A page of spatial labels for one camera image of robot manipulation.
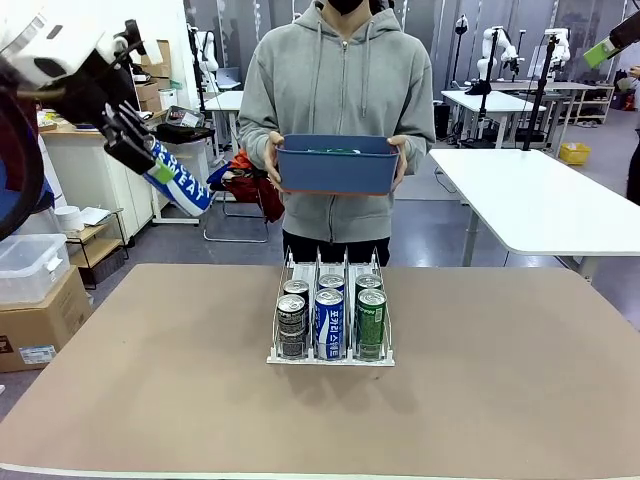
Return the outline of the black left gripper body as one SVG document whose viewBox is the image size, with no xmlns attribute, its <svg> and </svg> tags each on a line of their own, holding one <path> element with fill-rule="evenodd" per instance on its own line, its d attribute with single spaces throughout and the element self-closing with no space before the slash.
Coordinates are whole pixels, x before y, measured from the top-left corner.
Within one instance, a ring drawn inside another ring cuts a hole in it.
<svg viewBox="0 0 640 480">
<path fill-rule="evenodd" d="M 75 74 L 41 89 L 39 96 L 70 123 L 89 124 L 102 131 L 105 106 L 116 109 L 125 101 L 135 100 L 135 88 L 127 67 L 84 62 Z"/>
</svg>

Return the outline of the blue plastic bin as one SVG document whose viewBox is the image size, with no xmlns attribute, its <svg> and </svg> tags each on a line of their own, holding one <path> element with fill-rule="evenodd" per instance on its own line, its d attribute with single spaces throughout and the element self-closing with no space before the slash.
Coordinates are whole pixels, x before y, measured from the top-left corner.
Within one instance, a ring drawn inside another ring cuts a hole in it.
<svg viewBox="0 0 640 480">
<path fill-rule="evenodd" d="M 331 154 L 328 148 L 361 154 Z M 277 147 L 283 190 L 293 193 L 384 196 L 391 192 L 398 151 L 384 136 L 289 134 Z"/>
</svg>

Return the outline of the person's right forearm grey sleeve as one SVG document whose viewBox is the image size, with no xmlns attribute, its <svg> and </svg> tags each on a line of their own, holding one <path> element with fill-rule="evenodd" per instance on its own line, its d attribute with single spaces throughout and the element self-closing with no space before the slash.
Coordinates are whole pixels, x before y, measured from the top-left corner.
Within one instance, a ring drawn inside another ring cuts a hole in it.
<svg viewBox="0 0 640 480">
<path fill-rule="evenodd" d="M 252 116 L 241 113 L 239 121 L 241 142 L 250 161 L 257 168 L 264 170 L 265 146 L 269 133 L 278 132 L 277 118 L 273 115 Z"/>
</svg>

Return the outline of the person's left forearm grey sleeve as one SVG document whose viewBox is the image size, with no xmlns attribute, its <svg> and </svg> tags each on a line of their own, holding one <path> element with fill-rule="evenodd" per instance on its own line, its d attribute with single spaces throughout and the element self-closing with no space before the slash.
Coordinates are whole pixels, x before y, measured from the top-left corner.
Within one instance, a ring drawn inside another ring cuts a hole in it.
<svg viewBox="0 0 640 480">
<path fill-rule="evenodd" d="M 406 113 L 400 119 L 395 134 L 402 139 L 401 147 L 406 160 L 405 175 L 415 175 L 420 162 L 436 141 L 433 115 Z"/>
</svg>

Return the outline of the clear can dispenser rack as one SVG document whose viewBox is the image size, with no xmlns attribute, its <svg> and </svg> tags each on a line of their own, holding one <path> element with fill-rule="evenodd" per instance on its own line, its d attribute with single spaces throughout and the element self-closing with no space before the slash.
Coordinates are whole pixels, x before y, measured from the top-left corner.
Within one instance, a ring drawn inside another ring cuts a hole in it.
<svg viewBox="0 0 640 480">
<path fill-rule="evenodd" d="M 336 273 L 344 276 L 345 289 L 344 298 L 344 340 L 343 340 L 343 357 L 339 360 L 327 361 L 318 357 L 317 347 L 315 345 L 315 314 L 314 300 L 318 288 L 318 279 L 322 274 Z M 355 279 L 358 275 L 364 273 L 372 273 L 379 275 L 382 279 L 381 290 L 387 297 L 386 319 L 383 341 L 383 354 L 377 361 L 363 361 L 357 357 L 356 347 L 356 299 L 358 295 L 355 292 Z M 283 284 L 287 280 L 299 279 L 309 284 L 309 301 L 306 302 L 308 313 L 308 329 L 307 329 L 307 350 L 300 358 L 285 358 L 281 355 L 280 342 L 278 338 L 278 322 L 276 305 L 278 299 L 285 295 L 283 293 Z M 392 367 L 395 365 L 392 322 L 389 313 L 388 296 L 385 289 L 384 277 L 382 275 L 382 267 L 379 262 L 379 256 L 376 252 L 366 263 L 352 263 L 349 257 L 345 256 L 339 263 L 327 263 L 322 260 L 320 254 L 316 255 L 313 262 L 298 263 L 294 260 L 293 254 L 288 253 L 279 279 L 276 301 L 274 306 L 272 321 L 272 343 L 266 362 L 269 364 L 306 364 L 306 365 L 340 365 L 340 366 L 381 366 Z"/>
</svg>

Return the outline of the person's right hand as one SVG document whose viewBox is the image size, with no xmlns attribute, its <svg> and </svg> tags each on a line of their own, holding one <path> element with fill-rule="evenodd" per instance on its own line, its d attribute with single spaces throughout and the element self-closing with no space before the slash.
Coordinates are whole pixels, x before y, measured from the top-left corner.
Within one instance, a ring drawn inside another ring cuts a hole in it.
<svg viewBox="0 0 640 480">
<path fill-rule="evenodd" d="M 269 180 L 272 185 L 282 192 L 281 176 L 277 170 L 277 147 L 284 142 L 284 137 L 275 131 L 269 133 L 265 146 L 264 163 Z"/>
</svg>

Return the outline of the person's left hand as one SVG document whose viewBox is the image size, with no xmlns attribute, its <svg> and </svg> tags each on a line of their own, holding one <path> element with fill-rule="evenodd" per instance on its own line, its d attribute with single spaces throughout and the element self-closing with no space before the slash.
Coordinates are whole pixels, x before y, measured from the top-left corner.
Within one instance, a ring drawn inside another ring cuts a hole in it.
<svg viewBox="0 0 640 480">
<path fill-rule="evenodd" d="M 406 157 L 406 146 L 408 137 L 406 135 L 394 135 L 387 139 L 390 146 L 394 147 L 398 151 L 398 160 L 396 163 L 396 171 L 394 180 L 392 183 L 391 191 L 394 192 L 400 183 L 403 181 L 406 170 L 408 168 L 408 161 Z"/>
</svg>

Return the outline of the long wooden shelf table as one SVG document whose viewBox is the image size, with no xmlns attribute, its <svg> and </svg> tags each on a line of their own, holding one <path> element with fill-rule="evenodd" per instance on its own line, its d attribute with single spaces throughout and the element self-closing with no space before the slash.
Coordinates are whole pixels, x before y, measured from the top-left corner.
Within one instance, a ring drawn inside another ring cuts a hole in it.
<svg viewBox="0 0 640 480">
<path fill-rule="evenodd" d="M 538 88 L 535 80 L 496 81 L 491 86 L 494 90 L 501 92 L 524 92 L 529 99 L 533 98 Z M 590 85 L 568 81 L 550 81 L 545 86 L 545 92 L 548 97 L 551 97 L 552 93 L 564 97 L 559 115 L 560 120 L 564 121 L 566 117 L 569 117 L 569 122 L 573 124 L 580 122 L 604 124 L 610 110 L 614 86 L 604 83 Z"/>
</svg>

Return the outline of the printed product box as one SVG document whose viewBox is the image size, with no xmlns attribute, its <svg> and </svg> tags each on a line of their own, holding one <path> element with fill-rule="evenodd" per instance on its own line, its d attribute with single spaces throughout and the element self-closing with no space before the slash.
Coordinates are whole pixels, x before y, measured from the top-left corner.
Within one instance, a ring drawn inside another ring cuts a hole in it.
<svg viewBox="0 0 640 480">
<path fill-rule="evenodd" d="M 166 124 L 186 128 L 200 128 L 204 121 L 205 116 L 202 113 L 176 105 L 169 107 L 164 120 Z"/>
</svg>

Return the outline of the black bag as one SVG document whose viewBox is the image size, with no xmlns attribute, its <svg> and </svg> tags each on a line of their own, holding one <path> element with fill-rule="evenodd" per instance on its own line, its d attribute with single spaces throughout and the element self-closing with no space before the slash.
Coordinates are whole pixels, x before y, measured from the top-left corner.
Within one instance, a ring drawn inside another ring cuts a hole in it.
<svg viewBox="0 0 640 480">
<path fill-rule="evenodd" d="M 161 123 L 156 126 L 155 138 L 160 142 L 185 144 L 210 138 L 214 131 L 204 127 L 184 127 Z"/>
</svg>

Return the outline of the white desk cabinet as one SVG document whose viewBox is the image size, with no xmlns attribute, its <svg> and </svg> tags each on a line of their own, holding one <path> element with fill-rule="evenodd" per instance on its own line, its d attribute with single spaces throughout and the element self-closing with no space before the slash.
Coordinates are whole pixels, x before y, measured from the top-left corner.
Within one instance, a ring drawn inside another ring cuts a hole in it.
<svg viewBox="0 0 640 480">
<path fill-rule="evenodd" d="M 104 151 L 99 133 L 64 125 L 43 132 L 42 138 L 69 204 L 119 209 L 129 236 L 151 221 L 150 186 Z"/>
</svg>

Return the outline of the white paper roll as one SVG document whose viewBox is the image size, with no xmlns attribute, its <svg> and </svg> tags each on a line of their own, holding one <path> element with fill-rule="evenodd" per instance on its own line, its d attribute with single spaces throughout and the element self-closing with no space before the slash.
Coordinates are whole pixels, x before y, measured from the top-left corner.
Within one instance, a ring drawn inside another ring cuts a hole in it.
<svg viewBox="0 0 640 480">
<path fill-rule="evenodd" d="M 79 232 L 85 228 L 82 212 L 77 206 L 57 207 L 54 214 L 64 232 Z"/>
</svg>

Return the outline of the black tripod stand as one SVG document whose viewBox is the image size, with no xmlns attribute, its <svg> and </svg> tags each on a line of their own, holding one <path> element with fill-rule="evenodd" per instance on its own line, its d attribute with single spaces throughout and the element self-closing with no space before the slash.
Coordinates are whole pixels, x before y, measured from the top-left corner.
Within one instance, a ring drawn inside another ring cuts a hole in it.
<svg viewBox="0 0 640 480">
<path fill-rule="evenodd" d="M 492 68 L 489 69 L 488 80 L 486 82 L 490 82 L 490 80 L 491 80 L 491 72 L 492 72 Z M 481 138 L 482 138 L 482 130 L 483 130 L 483 127 L 484 127 L 484 120 L 485 120 L 485 118 L 487 116 L 486 103 L 487 103 L 488 95 L 480 96 L 481 97 L 481 104 L 480 104 L 479 113 L 476 115 L 476 126 L 472 128 L 473 134 L 475 135 L 475 137 L 472 140 L 469 140 L 469 139 L 466 140 L 466 143 L 468 145 L 470 145 L 471 142 L 480 141 Z"/>
<path fill-rule="evenodd" d="M 545 54 L 541 75 L 537 82 L 537 89 L 536 89 L 536 94 L 533 102 L 533 107 L 531 110 L 531 115 L 530 115 L 529 123 L 527 126 L 527 130 L 526 130 L 526 134 L 525 134 L 525 138 L 522 146 L 523 151 L 529 151 L 531 147 L 531 140 L 532 140 L 535 126 L 536 126 L 537 116 L 540 111 L 542 97 L 544 95 L 545 87 L 547 85 L 547 75 L 550 69 L 551 59 L 553 56 L 553 52 L 555 50 L 555 46 L 559 41 L 559 38 L 556 33 L 545 33 L 544 36 L 548 40 L 547 47 L 546 47 L 546 54 Z"/>
</svg>

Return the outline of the small white background table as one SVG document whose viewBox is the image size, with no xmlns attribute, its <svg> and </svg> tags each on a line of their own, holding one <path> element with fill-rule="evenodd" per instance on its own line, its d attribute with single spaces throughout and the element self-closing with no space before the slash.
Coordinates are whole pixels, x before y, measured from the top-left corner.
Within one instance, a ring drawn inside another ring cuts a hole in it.
<svg viewBox="0 0 640 480">
<path fill-rule="evenodd" d="M 229 120 L 229 130 L 231 133 L 231 144 L 234 154 L 240 150 L 238 142 L 237 117 L 240 112 L 244 92 L 224 91 L 204 102 L 206 111 L 225 113 Z"/>
</svg>

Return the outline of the black office chair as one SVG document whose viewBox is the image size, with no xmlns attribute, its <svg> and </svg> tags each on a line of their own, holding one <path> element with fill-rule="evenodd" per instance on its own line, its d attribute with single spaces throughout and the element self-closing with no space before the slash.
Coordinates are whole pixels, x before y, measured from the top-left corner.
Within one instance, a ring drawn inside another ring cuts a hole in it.
<svg viewBox="0 0 640 480">
<path fill-rule="evenodd" d="M 233 157 L 219 166 L 207 179 L 212 193 L 211 206 L 220 203 L 220 211 L 225 219 L 259 220 L 264 229 L 262 238 L 221 238 L 208 232 L 209 218 L 205 219 L 203 238 L 212 243 L 264 244 L 270 238 L 269 225 L 277 222 L 284 214 L 284 206 L 278 190 L 274 187 L 266 171 L 259 170 L 249 159 L 247 152 L 240 149 Z M 230 203 L 253 205 L 258 214 L 231 213 Z"/>
</svg>

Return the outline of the grey laptop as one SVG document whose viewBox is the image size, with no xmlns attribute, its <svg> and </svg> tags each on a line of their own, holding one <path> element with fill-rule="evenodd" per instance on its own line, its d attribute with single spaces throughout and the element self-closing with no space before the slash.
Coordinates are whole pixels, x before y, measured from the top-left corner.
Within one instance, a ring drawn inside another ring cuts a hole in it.
<svg viewBox="0 0 640 480">
<path fill-rule="evenodd" d="M 238 67 L 219 68 L 216 72 L 216 84 L 219 90 L 228 91 L 241 87 L 240 69 Z"/>
</svg>

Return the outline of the yellow plastic basket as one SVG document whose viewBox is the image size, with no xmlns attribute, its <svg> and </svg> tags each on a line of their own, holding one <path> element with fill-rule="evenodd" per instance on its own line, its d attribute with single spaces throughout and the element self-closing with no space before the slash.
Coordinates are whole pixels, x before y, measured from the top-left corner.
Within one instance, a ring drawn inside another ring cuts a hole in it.
<svg viewBox="0 0 640 480">
<path fill-rule="evenodd" d="M 563 143 L 558 158 L 567 165 L 584 166 L 591 153 L 588 145 L 579 142 Z"/>
</svg>

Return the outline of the person in dark clothes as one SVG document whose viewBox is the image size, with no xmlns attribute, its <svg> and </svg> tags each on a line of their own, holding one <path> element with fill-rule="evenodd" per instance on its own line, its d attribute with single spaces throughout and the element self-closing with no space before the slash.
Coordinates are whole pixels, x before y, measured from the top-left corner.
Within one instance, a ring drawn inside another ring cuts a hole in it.
<svg viewBox="0 0 640 480">
<path fill-rule="evenodd" d="M 636 126 L 638 144 L 629 164 L 626 198 L 640 206 L 640 65 L 632 67 L 629 70 L 629 75 L 636 80 L 634 105 L 639 117 Z"/>
</svg>

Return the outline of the white background desk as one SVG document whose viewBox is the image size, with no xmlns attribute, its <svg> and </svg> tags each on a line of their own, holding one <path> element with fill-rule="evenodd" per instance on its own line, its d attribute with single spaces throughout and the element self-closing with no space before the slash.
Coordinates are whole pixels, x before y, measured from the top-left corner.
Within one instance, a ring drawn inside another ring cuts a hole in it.
<svg viewBox="0 0 640 480">
<path fill-rule="evenodd" d="M 443 90 L 441 94 L 446 100 L 451 101 L 457 110 L 455 125 L 462 122 L 458 144 L 464 148 L 501 149 L 509 120 L 516 114 L 531 113 L 533 107 L 529 101 L 499 91 L 492 91 L 487 97 L 487 116 L 484 120 L 482 138 L 480 141 L 471 142 L 468 145 L 466 140 L 472 140 L 475 137 L 472 128 L 476 126 L 476 115 L 479 113 L 481 97 L 466 95 L 462 90 Z M 483 132 L 489 120 L 498 124 L 498 133 L 494 142 L 483 139 Z"/>
</svg>

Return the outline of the red orange jacket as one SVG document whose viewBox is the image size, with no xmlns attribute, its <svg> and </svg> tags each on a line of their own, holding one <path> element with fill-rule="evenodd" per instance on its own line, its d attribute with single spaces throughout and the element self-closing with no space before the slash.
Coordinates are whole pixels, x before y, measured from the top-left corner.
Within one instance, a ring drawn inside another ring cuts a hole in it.
<svg viewBox="0 0 640 480">
<path fill-rule="evenodd" d="M 269 223 L 278 221 L 284 206 L 265 171 L 259 170 L 241 149 L 229 162 L 217 168 L 206 180 L 212 191 L 226 191 L 240 203 L 256 204 Z"/>
</svg>

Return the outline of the black light stand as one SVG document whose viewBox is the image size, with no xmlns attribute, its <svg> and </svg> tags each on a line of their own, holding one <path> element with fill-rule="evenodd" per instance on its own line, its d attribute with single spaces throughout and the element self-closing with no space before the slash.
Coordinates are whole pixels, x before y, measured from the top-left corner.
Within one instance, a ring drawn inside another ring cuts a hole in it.
<svg viewBox="0 0 640 480">
<path fill-rule="evenodd" d="M 467 20 L 466 15 L 462 14 L 460 16 L 460 18 L 456 21 L 455 29 L 454 29 L 454 33 L 457 36 L 457 44 L 456 44 L 456 52 L 455 52 L 453 73 L 452 73 L 452 78 L 451 78 L 451 86 L 452 86 L 453 89 L 456 89 L 456 90 L 460 89 L 460 86 L 459 86 L 459 84 L 457 82 L 457 70 L 458 70 L 458 63 L 459 63 L 461 40 L 462 40 L 462 36 L 467 31 L 468 31 L 468 20 Z"/>
</svg>

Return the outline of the large white table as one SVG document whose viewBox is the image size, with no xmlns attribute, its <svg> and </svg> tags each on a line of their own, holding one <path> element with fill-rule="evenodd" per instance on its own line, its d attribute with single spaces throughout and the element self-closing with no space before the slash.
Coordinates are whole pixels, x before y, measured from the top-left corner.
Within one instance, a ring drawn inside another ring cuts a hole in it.
<svg viewBox="0 0 640 480">
<path fill-rule="evenodd" d="M 591 281 L 606 257 L 640 257 L 640 206 L 541 151 L 434 149 L 470 207 L 461 264 L 484 224 L 510 253 L 553 257 Z"/>
</svg>

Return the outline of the black computer tower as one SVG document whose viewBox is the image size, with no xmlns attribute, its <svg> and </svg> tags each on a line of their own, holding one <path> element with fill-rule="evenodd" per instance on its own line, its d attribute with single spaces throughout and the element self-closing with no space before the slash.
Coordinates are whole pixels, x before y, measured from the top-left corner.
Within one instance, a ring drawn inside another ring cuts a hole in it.
<svg viewBox="0 0 640 480">
<path fill-rule="evenodd" d="M 450 106 L 442 101 L 435 101 L 433 110 L 436 138 L 443 140 L 448 135 Z"/>
</svg>

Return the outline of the large cardboard box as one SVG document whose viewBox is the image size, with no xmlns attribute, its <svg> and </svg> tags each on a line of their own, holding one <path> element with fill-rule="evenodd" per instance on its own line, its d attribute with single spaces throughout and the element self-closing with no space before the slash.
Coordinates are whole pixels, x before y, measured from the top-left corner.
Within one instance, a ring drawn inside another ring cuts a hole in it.
<svg viewBox="0 0 640 480">
<path fill-rule="evenodd" d="M 0 373 L 45 368 L 92 313 L 77 267 L 39 303 L 0 305 Z"/>
</svg>

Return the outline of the person in grey hoodie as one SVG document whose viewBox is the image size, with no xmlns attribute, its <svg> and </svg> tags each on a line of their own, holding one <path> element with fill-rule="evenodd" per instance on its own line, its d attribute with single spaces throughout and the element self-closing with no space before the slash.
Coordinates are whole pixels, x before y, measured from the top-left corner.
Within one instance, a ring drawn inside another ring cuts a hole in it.
<svg viewBox="0 0 640 480">
<path fill-rule="evenodd" d="M 406 113 L 432 114 L 432 65 L 384 0 L 313 0 L 269 31 L 245 78 L 241 113 L 273 115 L 278 132 L 392 137 Z M 283 251 L 365 263 L 390 258 L 394 197 L 282 192 Z"/>
</svg>

